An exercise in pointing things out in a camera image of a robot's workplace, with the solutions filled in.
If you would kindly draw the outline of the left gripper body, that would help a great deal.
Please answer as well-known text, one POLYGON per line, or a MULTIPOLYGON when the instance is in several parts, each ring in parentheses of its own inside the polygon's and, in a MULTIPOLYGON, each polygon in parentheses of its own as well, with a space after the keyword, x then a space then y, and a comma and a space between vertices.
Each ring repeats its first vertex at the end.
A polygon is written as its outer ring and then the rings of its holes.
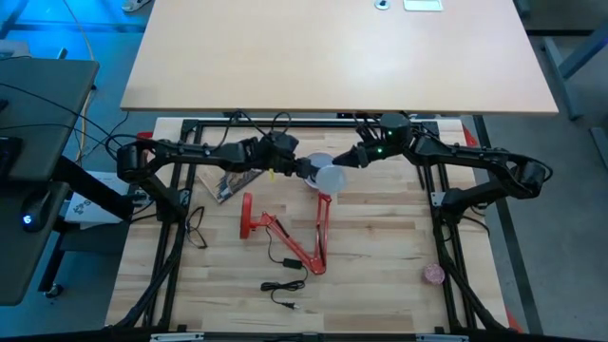
POLYGON ((295 153, 285 151, 265 151, 259 155, 260 166, 264 170, 273 169, 276 173, 285 176, 296 175, 303 177, 303 163, 295 153))

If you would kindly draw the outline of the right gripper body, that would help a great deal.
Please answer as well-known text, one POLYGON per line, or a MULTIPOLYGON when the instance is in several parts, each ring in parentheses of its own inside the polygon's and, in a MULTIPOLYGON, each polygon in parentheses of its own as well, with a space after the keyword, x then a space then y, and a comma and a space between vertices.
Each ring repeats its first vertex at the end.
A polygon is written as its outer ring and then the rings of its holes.
POLYGON ((354 146, 355 161, 358 167, 367 167, 372 162, 387 157, 387 147, 381 142, 360 142, 354 146))

